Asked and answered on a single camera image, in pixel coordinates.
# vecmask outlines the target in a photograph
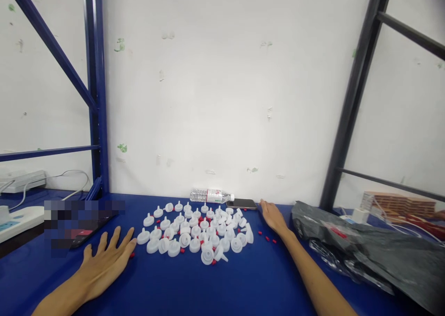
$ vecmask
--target right hand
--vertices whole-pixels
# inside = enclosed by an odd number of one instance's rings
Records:
[[[271,227],[280,236],[289,231],[289,228],[284,221],[283,214],[281,214],[274,203],[269,203],[261,199],[260,205],[263,209],[264,220],[269,225],[269,227]]]

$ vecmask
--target white cable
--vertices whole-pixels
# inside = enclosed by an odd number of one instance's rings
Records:
[[[73,195],[79,193],[79,192],[82,191],[83,188],[84,188],[85,186],[87,186],[87,184],[89,183],[89,177],[88,177],[88,175],[86,174],[85,171],[82,171],[82,170],[67,170],[67,171],[65,171],[65,172],[63,172],[62,174],[59,174],[59,175],[57,175],[57,176],[49,176],[49,177],[44,177],[44,178],[41,178],[41,179],[38,179],[38,180],[30,180],[29,182],[27,182],[27,183],[25,184],[25,187],[23,187],[23,198],[22,198],[22,201],[21,201],[18,205],[16,205],[16,206],[10,208],[9,211],[11,211],[11,210],[17,208],[18,206],[20,206],[20,205],[25,201],[25,197],[26,197],[26,186],[28,186],[28,184],[29,184],[30,182],[37,182],[37,181],[42,181],[42,180],[45,180],[45,179],[48,179],[48,178],[61,177],[61,176],[63,176],[65,173],[67,173],[67,172],[72,172],[72,171],[76,171],[76,172],[83,173],[84,175],[87,176],[87,181],[85,182],[84,186],[82,186],[82,188],[81,188],[80,190],[71,193],[71,194],[68,195],[66,198],[63,198],[62,201],[65,201],[65,200],[67,200],[69,197],[71,197],[71,196],[73,196]]]

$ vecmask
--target phone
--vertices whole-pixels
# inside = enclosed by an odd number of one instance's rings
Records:
[[[234,201],[227,201],[226,206],[231,208],[258,209],[252,199],[235,199]]]

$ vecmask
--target power strip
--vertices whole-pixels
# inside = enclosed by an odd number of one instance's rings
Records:
[[[0,243],[44,222],[43,206],[30,206],[9,214],[9,221],[0,225]]]

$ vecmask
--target blue tabletop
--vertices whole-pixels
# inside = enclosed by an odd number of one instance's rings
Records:
[[[147,212],[178,200],[127,194],[109,194],[106,200],[124,200],[126,212],[108,222],[91,239],[95,252],[102,232],[109,237],[116,226],[126,232],[141,231]],[[202,203],[190,203],[192,209]],[[292,206],[279,206],[290,220]],[[178,213],[167,213],[173,220]],[[243,212],[254,231],[254,243],[241,253],[231,250],[229,262],[215,266],[201,262],[200,253],[171,258],[167,253],[148,254],[146,245],[137,245],[122,275],[97,299],[83,305],[76,315],[316,315],[303,281],[280,239],[263,221],[259,211]],[[404,296],[391,296],[366,284],[355,284],[331,269],[303,246],[359,315],[408,315],[417,305]],[[37,304],[80,266],[83,247],[69,251],[65,258],[52,258],[40,235],[0,259],[0,309],[2,315],[30,315]]]

